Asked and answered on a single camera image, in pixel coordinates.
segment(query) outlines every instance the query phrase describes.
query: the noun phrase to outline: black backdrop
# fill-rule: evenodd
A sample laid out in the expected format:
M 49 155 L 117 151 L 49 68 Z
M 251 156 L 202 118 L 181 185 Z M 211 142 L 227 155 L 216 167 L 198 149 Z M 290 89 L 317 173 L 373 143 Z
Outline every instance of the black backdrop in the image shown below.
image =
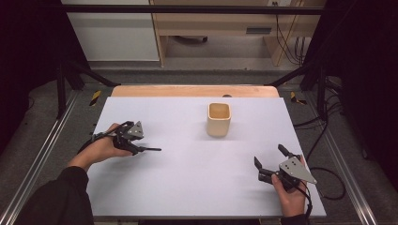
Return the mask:
M 41 11 L 38 1 L 0 1 L 0 154 L 28 109 L 29 92 L 55 80 L 68 59 L 88 67 L 66 13 Z
M 329 0 L 327 7 L 342 2 Z M 396 0 L 357 1 L 328 43 L 323 66 L 327 75 L 342 79 L 342 102 L 363 149 L 398 190 L 397 8 Z M 321 17 L 306 60 L 314 59 L 343 15 Z

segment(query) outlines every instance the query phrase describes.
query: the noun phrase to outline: gray floor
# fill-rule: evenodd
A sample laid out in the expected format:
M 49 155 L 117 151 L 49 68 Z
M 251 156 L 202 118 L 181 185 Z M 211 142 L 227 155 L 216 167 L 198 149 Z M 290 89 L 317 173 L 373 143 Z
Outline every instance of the gray floor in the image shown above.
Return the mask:
M 93 68 L 104 77 L 121 83 L 194 83 L 194 84 L 264 84 L 275 81 L 296 66 L 284 62 L 281 67 L 272 67 L 265 45 L 261 38 L 220 38 L 209 37 L 208 43 L 195 40 L 171 39 L 167 60 L 164 67 L 148 62 L 135 63 L 93 63 Z M 55 179 L 65 167 L 77 149 L 90 137 L 94 130 L 102 106 L 112 88 L 105 87 L 83 75 L 86 86 L 83 91 L 68 91 L 69 97 L 76 98 L 76 103 L 67 118 L 67 123 L 57 136 L 52 151 L 46 155 L 40 173 L 30 181 L 34 191 L 49 180 Z M 296 86 L 299 78 L 279 88 L 285 99 L 293 124 L 308 121 L 315 117 L 313 105 L 314 93 L 301 93 Z M 95 106 L 89 106 L 92 95 L 101 90 L 101 96 Z M 295 91 L 298 99 L 305 99 L 309 104 L 302 105 L 290 100 Z M 0 156 L 0 210 L 8 209 L 20 184 L 31 165 L 35 162 L 40 148 L 52 131 L 57 114 L 55 82 L 49 82 L 30 94 L 32 108 L 26 112 L 24 120 L 8 148 Z M 338 102 L 332 97 L 330 104 Z M 355 134 L 346 121 L 341 108 L 336 108 L 329 117 L 328 132 L 314 150 L 309 166 L 322 166 L 340 174 L 344 179 L 342 166 L 336 164 L 336 151 L 343 156 L 352 177 L 348 176 L 346 185 L 348 194 L 339 201 L 322 199 L 328 216 L 312 219 L 313 224 L 398 224 L 398 194 L 384 176 L 378 164 L 362 157 Z M 297 129 L 298 139 L 304 154 L 308 154 L 321 127 L 307 126 Z M 313 171 L 318 180 L 319 190 L 325 196 L 338 196 L 342 188 L 338 180 L 325 172 Z M 363 197 L 369 206 L 370 215 L 376 223 L 364 221 L 367 217 L 360 214 Z M 264 224 L 277 224 L 275 219 L 264 220 Z

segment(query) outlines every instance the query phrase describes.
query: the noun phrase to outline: white tabletop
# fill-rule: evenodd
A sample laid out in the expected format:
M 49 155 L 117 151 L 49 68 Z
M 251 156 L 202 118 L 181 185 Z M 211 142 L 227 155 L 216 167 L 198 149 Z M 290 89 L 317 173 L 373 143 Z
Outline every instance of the white tabletop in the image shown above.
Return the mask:
M 206 133 L 207 106 L 230 104 L 224 138 Z M 87 192 L 94 216 L 133 218 L 267 218 L 281 215 L 272 185 L 257 180 L 256 156 L 278 170 L 283 144 L 302 154 L 282 98 L 108 97 L 95 133 L 113 122 L 141 121 L 145 137 L 134 143 L 161 152 L 110 158 L 94 164 Z M 309 184 L 314 209 L 325 209 Z

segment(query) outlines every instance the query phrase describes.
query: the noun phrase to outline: person's arm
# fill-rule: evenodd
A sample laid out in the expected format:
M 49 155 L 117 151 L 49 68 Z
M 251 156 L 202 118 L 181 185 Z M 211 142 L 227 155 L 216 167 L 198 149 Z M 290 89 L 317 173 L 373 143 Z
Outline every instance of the person's arm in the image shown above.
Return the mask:
M 279 201 L 281 203 L 282 225 L 304 225 L 306 224 L 306 217 L 304 214 L 305 196 L 297 189 L 292 188 L 288 191 L 284 190 L 283 184 L 277 175 L 272 175 L 272 184 L 275 191 L 278 193 Z M 305 182 L 300 182 L 298 188 L 306 191 Z
M 56 180 L 35 191 L 14 224 L 94 224 L 85 191 L 88 183 L 86 172 L 96 162 L 126 156 L 131 156 L 131 152 L 116 149 L 111 137 L 91 143 L 68 163 Z

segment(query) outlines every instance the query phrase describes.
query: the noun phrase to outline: human hand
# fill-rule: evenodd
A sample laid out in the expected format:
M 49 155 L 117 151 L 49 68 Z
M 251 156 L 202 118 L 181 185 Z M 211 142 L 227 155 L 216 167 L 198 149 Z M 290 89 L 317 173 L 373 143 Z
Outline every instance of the human hand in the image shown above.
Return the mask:
M 301 157 L 301 164 L 305 165 L 303 157 Z M 279 201 L 281 202 L 282 214 L 286 218 L 304 214 L 305 196 L 294 187 L 286 191 L 283 184 L 277 175 L 271 176 L 272 184 L 278 193 Z M 302 191 L 306 191 L 306 182 L 301 181 L 298 185 Z
M 112 124 L 108 130 L 116 128 L 118 124 Z M 114 147 L 113 137 L 104 137 L 89 144 L 83 151 L 74 157 L 68 166 L 77 166 L 88 171 L 94 163 L 101 162 L 108 158 L 127 157 L 132 153 Z

